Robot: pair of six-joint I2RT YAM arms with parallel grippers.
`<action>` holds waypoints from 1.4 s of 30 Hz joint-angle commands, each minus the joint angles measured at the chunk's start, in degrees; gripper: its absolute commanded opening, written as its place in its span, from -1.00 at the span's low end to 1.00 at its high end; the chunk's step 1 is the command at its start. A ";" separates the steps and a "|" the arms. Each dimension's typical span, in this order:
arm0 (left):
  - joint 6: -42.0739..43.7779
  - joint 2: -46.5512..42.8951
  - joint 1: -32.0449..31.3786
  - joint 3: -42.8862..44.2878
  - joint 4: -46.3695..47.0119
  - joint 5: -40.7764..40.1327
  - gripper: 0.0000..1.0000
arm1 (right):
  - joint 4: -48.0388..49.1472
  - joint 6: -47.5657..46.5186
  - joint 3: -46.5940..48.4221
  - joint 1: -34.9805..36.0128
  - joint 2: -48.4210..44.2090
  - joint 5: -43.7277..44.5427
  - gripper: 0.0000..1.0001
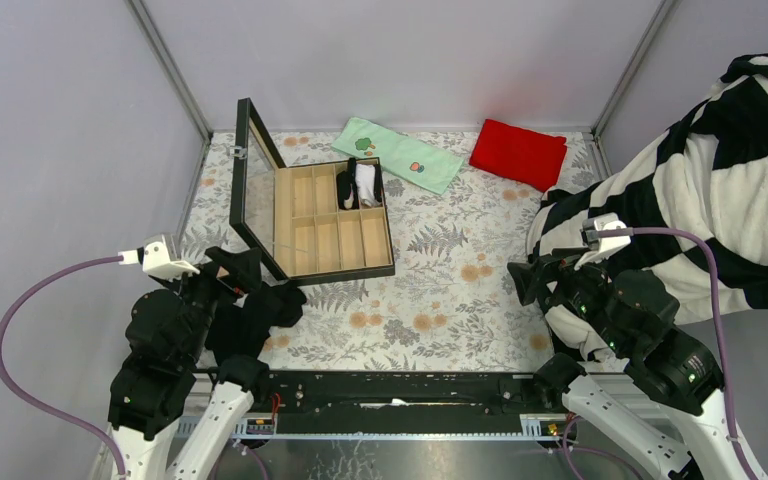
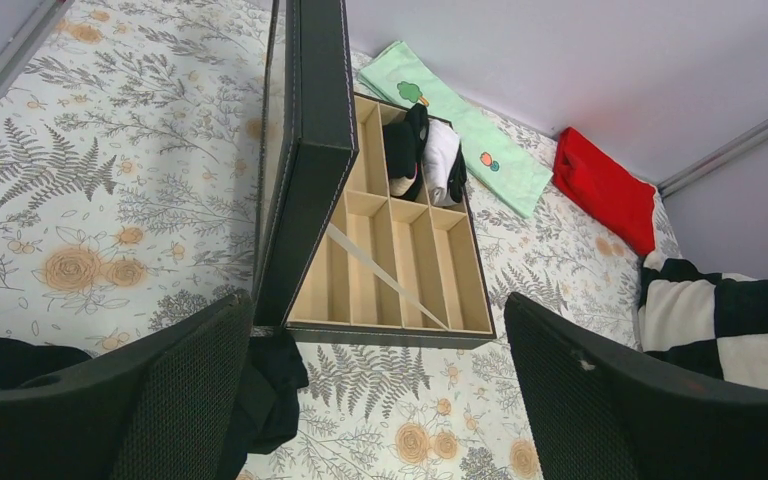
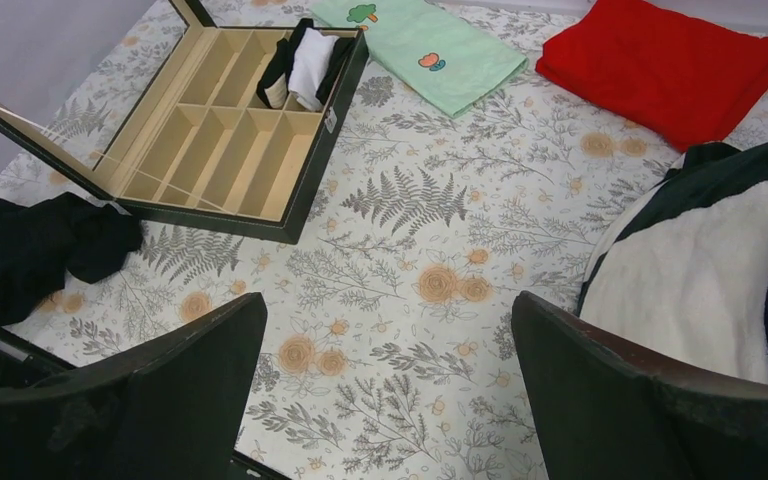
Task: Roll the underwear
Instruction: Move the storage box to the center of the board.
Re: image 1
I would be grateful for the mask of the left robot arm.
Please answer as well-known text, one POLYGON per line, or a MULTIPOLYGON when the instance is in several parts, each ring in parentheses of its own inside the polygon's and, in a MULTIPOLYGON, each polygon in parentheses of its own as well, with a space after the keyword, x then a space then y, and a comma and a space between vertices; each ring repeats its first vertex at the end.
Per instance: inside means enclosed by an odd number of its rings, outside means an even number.
POLYGON ((186 399, 196 383, 199 356, 220 308, 262 283, 262 253, 207 249, 208 262, 174 259, 165 243, 120 253, 160 283, 138 298, 126 328, 130 352, 110 385, 114 479, 204 479, 234 425, 269 401, 268 366, 234 353, 218 370, 208 408, 173 463, 166 462, 186 399))

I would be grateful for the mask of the black wooden compartment box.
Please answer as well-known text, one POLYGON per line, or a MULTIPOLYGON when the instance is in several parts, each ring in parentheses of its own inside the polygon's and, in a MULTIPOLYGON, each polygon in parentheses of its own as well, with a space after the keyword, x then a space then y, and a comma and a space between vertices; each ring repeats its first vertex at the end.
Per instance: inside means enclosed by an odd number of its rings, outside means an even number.
POLYGON ((387 277, 396 271, 383 172, 379 207, 340 210, 335 175, 341 161, 288 165, 252 99, 236 105, 229 224, 277 280, 302 285, 387 277))

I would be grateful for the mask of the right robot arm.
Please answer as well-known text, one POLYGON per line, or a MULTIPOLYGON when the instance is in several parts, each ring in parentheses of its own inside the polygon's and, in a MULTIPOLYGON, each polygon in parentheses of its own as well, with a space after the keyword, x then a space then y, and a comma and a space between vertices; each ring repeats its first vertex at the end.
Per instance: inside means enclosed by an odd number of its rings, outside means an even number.
POLYGON ((595 264, 576 269, 580 249, 535 262, 508 264, 519 301, 547 314, 569 311, 590 325, 609 351, 626 360, 625 375, 657 404, 681 438, 660 432, 621 405, 575 359, 555 354, 534 374, 543 410, 563 407, 608 436, 654 479, 764 479, 726 407, 722 363, 677 328, 677 300, 649 271, 609 276, 595 264))

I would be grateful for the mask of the black underwear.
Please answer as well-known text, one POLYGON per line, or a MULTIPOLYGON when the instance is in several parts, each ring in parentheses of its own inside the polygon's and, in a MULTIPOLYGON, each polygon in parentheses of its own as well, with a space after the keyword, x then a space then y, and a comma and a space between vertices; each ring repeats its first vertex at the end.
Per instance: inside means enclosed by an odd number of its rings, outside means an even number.
POLYGON ((217 308, 205 340, 218 366, 236 356, 257 359, 271 337, 272 327, 290 328, 303 316, 305 293, 294 282, 261 288, 248 294, 242 306, 217 308))

